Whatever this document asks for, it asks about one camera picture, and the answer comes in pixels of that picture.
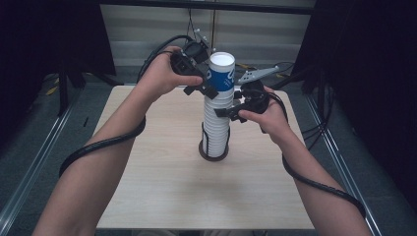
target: person's left hand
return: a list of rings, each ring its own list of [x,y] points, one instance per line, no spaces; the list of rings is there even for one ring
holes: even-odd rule
[[[138,87],[146,88],[149,96],[157,100],[160,96],[178,86],[197,86],[203,82],[198,76],[180,76],[172,71],[170,58],[172,53],[181,50],[177,46],[168,46],[149,65],[147,71],[138,82]]]

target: wire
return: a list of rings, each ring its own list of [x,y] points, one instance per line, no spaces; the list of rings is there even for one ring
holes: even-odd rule
[[[187,41],[192,41],[193,39],[188,36],[188,35],[176,35],[173,36],[171,38],[169,38],[168,40],[164,41],[163,43],[161,43],[148,57],[147,60],[145,60],[144,65],[142,66],[141,70],[139,71],[138,74],[138,79],[137,82],[141,79],[141,77],[144,75],[145,71],[148,69],[150,63],[153,61],[153,59],[155,59],[155,57],[158,55],[158,52],[160,50],[162,50],[163,48],[165,48],[169,43],[177,40],[177,39],[181,39],[184,38]]]
[[[310,144],[308,150],[311,150],[314,147],[314,145],[317,143],[317,141],[319,140],[320,136],[322,136],[323,133],[326,131],[326,128],[328,126],[328,121],[330,119],[330,115],[331,115],[332,108],[333,108],[333,104],[334,104],[334,91],[330,89],[330,86],[328,86],[327,101],[328,101],[328,114],[327,114],[325,120],[321,124],[319,124],[318,126],[316,126],[315,128],[309,129],[307,131],[307,132],[309,132],[310,130],[314,130],[314,129],[320,128],[320,131],[319,132],[315,132],[313,135],[311,135],[311,136],[309,136],[309,137],[307,137],[307,138],[304,139],[306,141],[306,140],[312,138],[317,133],[319,133],[317,135],[317,137],[314,139],[314,141]]]
[[[191,30],[193,30],[193,34],[194,34],[194,40],[197,40],[196,32],[194,30],[194,25],[193,25],[193,18],[191,17],[191,9],[188,9],[188,17],[189,17],[189,20],[188,20],[188,26],[187,26],[187,35],[191,27]]]
[[[288,122],[288,115],[287,115],[287,112],[286,112],[286,109],[285,109],[285,106],[284,106],[284,104],[283,104],[282,100],[279,98],[279,96],[278,96],[278,95],[276,95],[276,94],[275,94],[275,93],[273,93],[273,92],[268,92],[268,94],[269,94],[269,96],[270,96],[272,99],[274,99],[274,100],[275,100],[275,101],[279,104],[279,106],[280,106],[280,107],[281,107],[281,109],[282,109],[282,112],[284,113],[284,117],[285,117],[285,119],[286,119],[286,120],[287,120],[287,122]],[[302,176],[302,175],[298,174],[295,170],[293,170],[293,169],[291,168],[291,166],[289,166],[288,162],[287,162],[287,161],[286,161],[286,159],[285,159],[284,154],[282,154],[282,164],[283,164],[283,166],[284,166],[285,170],[288,172],[288,174],[289,174],[290,176],[292,176],[294,179],[296,179],[296,180],[298,180],[298,181],[300,181],[300,182],[302,182],[302,183],[304,183],[304,184],[307,184],[307,185],[309,185],[309,186],[311,186],[311,187],[314,187],[314,188],[316,188],[316,189],[319,189],[319,190],[325,191],[325,192],[327,192],[327,193],[333,194],[333,195],[335,195],[335,196],[337,196],[337,197],[340,197],[340,198],[342,198],[342,199],[345,199],[345,200],[349,201],[350,203],[352,203],[353,205],[355,205],[355,206],[358,208],[359,212],[362,214],[362,216],[363,216],[364,218],[366,217],[366,211],[365,211],[365,208],[364,208],[364,206],[362,205],[362,203],[361,203],[361,202],[359,202],[359,201],[358,201],[357,199],[355,199],[354,197],[352,197],[351,195],[349,195],[349,194],[347,194],[346,192],[343,192],[343,191],[341,191],[341,190],[335,189],[334,187],[327,186],[327,185],[325,185],[325,184],[322,184],[322,183],[316,182],[316,181],[314,181],[314,180],[308,179],[308,178],[306,178],[306,177],[304,177],[304,176]]]
[[[282,80],[281,82],[279,82],[275,85],[269,86],[269,87],[271,89],[274,89],[274,90],[282,89],[284,86],[288,85],[291,82],[299,81],[300,78],[302,79],[304,76],[306,76],[307,73],[314,70],[315,68],[316,68],[316,66],[314,66],[314,65],[308,66],[308,67],[304,68],[302,71],[297,72],[295,74],[291,74],[291,76],[289,76],[288,78]]]
[[[324,123],[322,122],[322,123],[320,123],[319,125],[317,125],[317,126],[315,126],[315,127],[313,127],[313,128],[310,128],[310,129],[308,129],[308,130],[302,131],[302,132],[301,132],[301,134],[307,134],[307,133],[309,133],[309,132],[312,132],[312,131],[316,130],[317,128],[319,128],[320,126],[322,126],[323,124],[324,124]]]
[[[125,142],[127,140],[133,139],[134,137],[138,136],[144,129],[145,125],[147,124],[147,119],[144,117],[141,124],[138,125],[133,131],[121,135],[115,138],[110,138],[107,140],[99,141],[93,144],[90,144],[85,147],[81,147],[80,149],[74,151],[72,154],[70,154],[64,162],[61,164],[61,168],[59,169],[59,177],[62,176],[62,174],[65,172],[65,170],[72,164],[74,161],[80,159],[81,157],[87,155],[88,153],[91,153],[95,150],[106,148],[109,146],[113,146],[116,144],[120,144],[122,142]]]

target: hand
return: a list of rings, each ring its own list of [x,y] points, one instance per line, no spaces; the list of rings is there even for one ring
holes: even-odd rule
[[[265,90],[267,92],[274,92],[273,89],[268,87],[265,87]],[[281,107],[273,99],[269,100],[268,109],[263,114],[240,110],[239,116],[260,124],[261,128],[270,135],[276,144],[280,136],[290,130]]]
[[[203,82],[201,77],[180,76],[172,71],[170,58],[173,52],[181,50],[177,46],[168,46],[149,65],[138,83],[138,87],[146,88],[147,93],[155,101],[178,86],[197,86]]]

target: black curtain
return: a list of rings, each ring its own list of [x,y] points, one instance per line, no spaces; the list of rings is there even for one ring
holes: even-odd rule
[[[99,5],[0,1],[0,144],[25,116],[43,78],[62,64],[72,72],[115,75]]]
[[[412,1],[356,1],[328,80],[372,156],[417,211],[417,19]]]

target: metal rail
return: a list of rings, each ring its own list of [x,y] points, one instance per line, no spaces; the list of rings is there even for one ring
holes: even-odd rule
[[[67,123],[75,104],[77,103],[80,93],[81,90],[77,89],[68,108],[56,119],[51,131],[43,142],[43,145],[38,151],[36,157],[33,159],[33,162],[31,163],[24,178],[21,180],[18,188],[0,212],[0,236],[6,236],[12,227],[16,216],[29,195],[30,189],[46,162],[48,155],[54,147],[55,142],[58,140],[61,131],[64,129],[64,126]]]
[[[316,123],[318,125],[322,124],[322,119],[320,118],[320,115],[318,112],[318,105],[316,101],[313,99],[313,96],[307,95],[306,99],[307,99],[307,103],[309,104],[310,110],[313,113]],[[364,197],[359,191],[359,188],[356,185],[356,182],[353,179],[352,174],[350,173],[349,168],[347,167],[346,162],[344,161],[343,156],[341,155],[340,150],[337,147],[336,142],[334,138],[332,137],[331,132],[328,128],[325,128],[323,132],[323,139],[326,145],[328,146],[328,151],[330,152],[331,157],[333,158],[334,164],[336,165],[337,170],[340,173],[340,176],[346,188],[346,191],[350,195],[358,199],[364,205],[365,210],[367,212],[366,222],[372,234],[374,236],[382,236],[383,234],[381,233],[380,228],[378,227],[378,224],[376,220],[374,219],[371,209],[369,208]]]

